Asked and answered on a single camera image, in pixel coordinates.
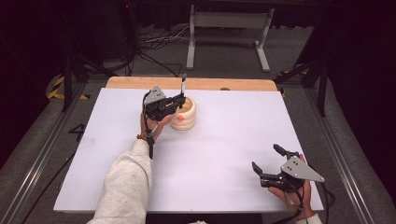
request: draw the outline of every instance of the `fingers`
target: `fingers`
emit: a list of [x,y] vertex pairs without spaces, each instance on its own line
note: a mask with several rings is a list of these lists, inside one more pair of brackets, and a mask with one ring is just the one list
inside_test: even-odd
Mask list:
[[303,154],[300,154],[300,160],[302,160],[302,161],[306,162],[306,160],[305,160],[305,157],[304,157],[304,155],[303,155]]
[[160,122],[158,122],[158,126],[165,126],[166,124],[168,124],[171,120],[172,120],[172,116],[173,115],[167,115],[165,116],[165,118],[163,118],[163,120],[161,120]]
[[270,187],[268,190],[273,193],[280,201],[282,201],[291,212],[294,212],[296,208],[290,203],[289,199],[286,197],[285,191],[277,189],[275,187]]
[[311,181],[305,180],[305,182],[304,182],[304,188],[311,188]]

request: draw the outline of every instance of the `white sleeve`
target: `white sleeve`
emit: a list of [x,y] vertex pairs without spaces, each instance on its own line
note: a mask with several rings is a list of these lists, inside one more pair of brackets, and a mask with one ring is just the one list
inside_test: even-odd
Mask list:
[[[314,216],[309,217],[307,220],[308,220],[309,224],[321,224],[318,214],[315,214]],[[306,220],[303,219],[303,220],[296,221],[296,224],[306,224]]]
[[111,165],[95,215],[88,223],[144,224],[151,168],[149,144],[137,139],[132,148],[120,154]]

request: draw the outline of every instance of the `metal bar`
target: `metal bar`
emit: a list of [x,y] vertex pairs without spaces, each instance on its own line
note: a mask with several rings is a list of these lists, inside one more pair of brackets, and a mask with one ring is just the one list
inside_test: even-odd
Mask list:
[[196,6],[243,6],[243,7],[271,7],[271,8],[342,8],[342,4],[336,5],[329,2],[304,2],[304,1],[273,1],[273,0],[129,0],[139,4],[177,4],[177,5],[196,5]]
[[72,103],[72,71],[70,64],[70,57],[66,57],[64,60],[64,108],[62,112],[67,110],[67,107]]
[[76,60],[73,61],[74,66],[82,66],[82,63],[86,63],[87,65],[91,66],[92,68],[96,69],[97,71],[105,74],[108,77],[118,77],[119,75],[113,73],[112,71],[108,70],[107,68],[104,68],[102,65],[96,64],[95,62],[91,61],[88,58],[85,58],[79,54],[74,54],[71,55],[72,59],[77,59],[78,62]]
[[195,26],[262,29],[266,13],[195,12]]
[[280,84],[281,82],[286,81],[287,79],[302,73],[303,71],[305,71],[306,69],[312,67],[316,63],[317,63],[317,61],[313,61],[313,62],[302,64],[302,65],[294,68],[293,70],[289,71],[287,74],[285,74],[283,76],[276,77],[275,79],[273,79],[273,81],[276,84]]
[[189,51],[187,52],[186,69],[192,70],[194,68],[194,56],[195,56],[195,6],[191,5],[190,10],[190,41]]
[[319,93],[318,93],[318,109],[322,117],[326,117],[324,113],[324,102],[326,99],[326,86],[327,86],[327,68],[323,65],[321,68]]
[[301,80],[301,85],[304,88],[312,88],[317,82],[318,78],[322,73],[322,68],[324,66],[323,62],[317,61],[317,63],[313,64],[307,71],[303,80]]
[[335,137],[332,133],[332,129],[329,123],[327,122],[327,120],[320,115],[318,108],[316,107],[317,99],[314,94],[314,91],[311,89],[304,89],[304,90],[305,90],[305,95],[308,98],[309,104],[311,105],[312,109],[315,111],[315,117],[318,120],[318,123],[320,124],[322,130],[326,134],[326,138],[328,140],[331,149],[330,153],[332,155],[332,159],[335,163],[338,173],[341,176],[341,179],[344,182],[346,191],[350,197],[350,200],[352,201],[352,204],[356,210],[359,219],[361,220],[361,223],[374,224],[370,211],[368,210],[363,198],[361,197],[361,192],[359,191],[358,185],[356,184],[356,181],[352,176],[352,173],[350,173],[349,171],[347,162],[344,159],[341,148],[338,146],[335,140]]
[[270,25],[271,25],[273,16],[274,16],[274,9],[273,8],[268,9],[268,13],[266,14],[265,21],[263,23],[263,26],[261,27],[262,28],[262,38],[260,39],[260,44],[257,47],[257,49],[262,49],[262,47],[264,46],[264,42],[265,42],[265,39],[267,38],[268,30],[270,29]]
[[49,138],[47,139],[46,143],[42,147],[37,158],[35,159],[35,163],[33,164],[28,174],[26,175],[23,183],[21,184],[20,189],[18,190],[17,195],[15,196],[14,200],[12,201],[11,205],[9,206],[8,210],[6,211],[6,214],[4,215],[0,223],[2,224],[15,223],[27,199],[32,193],[35,184],[38,181],[38,178],[41,176],[41,173],[43,172],[47,164],[47,161],[50,158],[53,148],[59,139],[62,128],[64,127],[65,122],[69,118],[74,106],[76,105],[79,96],[83,93],[85,86],[86,83],[77,84],[76,90],[73,94],[73,100],[70,106],[67,108],[65,112],[61,113],[60,117],[57,119],[49,135]]

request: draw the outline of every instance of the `white tabletop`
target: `white tabletop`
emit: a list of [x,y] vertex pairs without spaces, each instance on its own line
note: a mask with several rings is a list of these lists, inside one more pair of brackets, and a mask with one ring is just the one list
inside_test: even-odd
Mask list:
[[[55,211],[93,212],[111,163],[140,133],[148,90],[102,89],[69,168]],[[164,90],[167,96],[179,91]],[[260,185],[255,161],[277,175],[286,158],[273,144],[303,153],[277,91],[186,91],[197,104],[188,131],[165,127],[154,146],[152,213],[262,213],[286,206]],[[322,210],[312,184],[312,207]]]

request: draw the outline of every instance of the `black cable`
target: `black cable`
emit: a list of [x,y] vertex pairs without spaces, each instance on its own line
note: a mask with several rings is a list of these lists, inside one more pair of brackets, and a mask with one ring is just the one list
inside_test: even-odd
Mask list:
[[[308,166],[311,167],[314,171],[316,171],[315,168],[311,164],[308,163]],[[330,217],[330,207],[335,203],[335,196],[334,196],[334,194],[331,191],[326,189],[326,186],[325,186],[324,183],[320,183],[320,185],[323,188],[324,200],[325,200],[325,205],[326,205],[325,206],[326,207],[325,208],[325,213],[326,213],[325,224],[328,224],[329,223],[329,217]],[[329,202],[328,196],[330,196],[332,198],[331,202]]]
[[220,31],[220,32],[223,32],[223,33],[225,33],[225,34],[228,34],[228,35],[240,35],[240,34],[242,34],[242,32],[245,30],[244,28],[228,28],[228,27],[225,27],[224,29],[222,29],[222,28],[218,28],[217,29],[218,31]]
[[33,204],[33,206],[30,208],[29,212],[26,214],[26,216],[24,217],[23,221],[21,224],[25,223],[25,221],[27,220],[27,218],[30,216],[30,214],[32,213],[33,209],[35,208],[35,206],[37,205],[38,201],[41,199],[41,197],[44,195],[44,193],[47,191],[47,189],[50,187],[50,185],[52,184],[52,182],[55,180],[56,176],[58,176],[58,174],[62,171],[62,169],[67,165],[67,163],[69,163],[73,157],[76,155],[76,151],[73,152],[73,154],[67,159],[67,161],[61,166],[61,168],[59,168],[59,170],[56,172],[55,176],[52,177],[52,179],[49,181],[49,183],[47,184],[46,187],[44,187],[44,189],[41,191],[40,195],[38,196],[38,198],[35,200],[35,203]]
[[[112,67],[105,67],[105,69],[107,69],[107,70],[109,70],[109,71],[117,71],[117,70],[120,70],[121,68],[126,67],[133,59],[134,59],[134,56],[128,56],[128,57],[127,57],[127,60],[126,60],[125,62],[120,63],[120,64],[117,64],[117,65],[112,66]],[[93,74],[93,75],[102,74],[102,72],[100,72],[100,71],[98,71],[98,70],[96,70],[96,69],[93,69],[93,68],[85,67],[85,69],[86,69],[88,72],[90,72],[91,74]]]
[[145,51],[148,51],[149,49],[162,49],[168,44],[175,43],[183,38],[183,36],[189,31],[187,28],[188,26],[181,30],[174,31],[173,33],[169,32],[168,35],[165,36],[160,37],[160,35],[157,35],[156,37],[152,37],[151,39],[145,39],[141,41],[141,43],[144,44],[144,46],[142,46],[141,48],[146,49]]
[[178,35],[178,34],[180,34],[180,32],[182,32],[183,30],[187,30],[188,27],[189,27],[189,26],[187,26],[187,27],[185,27],[185,28],[183,28],[183,29],[181,29],[181,30],[169,31],[168,35],[163,35],[163,36],[162,36],[162,34],[165,33],[165,31],[162,31],[159,35],[157,35],[157,36],[155,36],[155,37],[154,37],[154,35],[152,34],[152,33],[154,33],[155,31],[146,32],[146,33],[143,33],[143,34],[140,34],[140,35],[144,35],[144,36],[151,35],[151,38],[146,38],[146,40],[142,41],[142,42],[149,42],[149,41],[155,40],[155,39],[161,39],[161,38],[165,38],[165,39],[166,39],[166,38],[169,38],[170,36],[175,37],[174,34]]
[[293,188],[294,192],[296,193],[296,195],[297,195],[297,197],[298,197],[298,199],[299,199],[299,201],[300,201],[300,205],[299,205],[300,208],[297,209],[297,211],[294,213],[293,216],[282,218],[282,219],[280,219],[280,220],[274,222],[273,224],[286,224],[286,223],[288,223],[289,221],[291,221],[292,219],[294,219],[294,218],[296,218],[297,216],[299,216],[299,215],[302,213],[302,211],[305,210],[305,208],[304,208],[304,202],[303,202],[303,200],[304,200],[304,195],[301,196],[300,192],[299,192],[299,191],[298,191],[298,190],[297,190],[286,178],[285,178],[285,182],[287,182],[287,183]]
[[125,72],[125,76],[127,76],[127,77],[131,76],[132,70],[134,69],[134,57],[132,58],[131,63],[132,63],[132,67],[131,67],[131,65],[129,63],[125,67],[125,71],[124,72]]
[[179,65],[180,65],[180,67],[179,67],[179,69],[178,69],[178,74],[176,74],[174,71],[172,71],[172,69],[170,69],[170,68],[168,68],[167,66],[165,66],[165,63],[160,63],[160,62],[158,62],[157,60],[151,58],[150,56],[148,56],[147,54],[145,54],[145,53],[143,53],[143,52],[139,52],[139,56],[140,56],[142,59],[144,59],[144,60],[146,60],[146,61],[148,61],[148,62],[156,63],[156,64],[158,64],[158,65],[164,67],[166,70],[168,70],[168,71],[171,72],[173,75],[175,75],[175,77],[178,77],[178,75],[180,74],[180,71],[181,71],[181,63],[171,63],[171,64],[174,64],[174,65],[176,65],[176,64],[179,64]]
[[153,158],[153,154],[154,154],[154,143],[155,143],[155,141],[154,141],[154,136],[152,135],[152,130],[149,129],[149,126],[148,126],[149,116],[146,117],[146,107],[145,107],[145,100],[149,96],[150,93],[151,93],[151,91],[149,91],[148,93],[146,93],[143,96],[142,116],[144,118],[143,121],[145,122],[145,126],[146,126],[146,137],[147,137],[147,142],[148,142],[148,154],[149,154],[149,157],[152,159]]

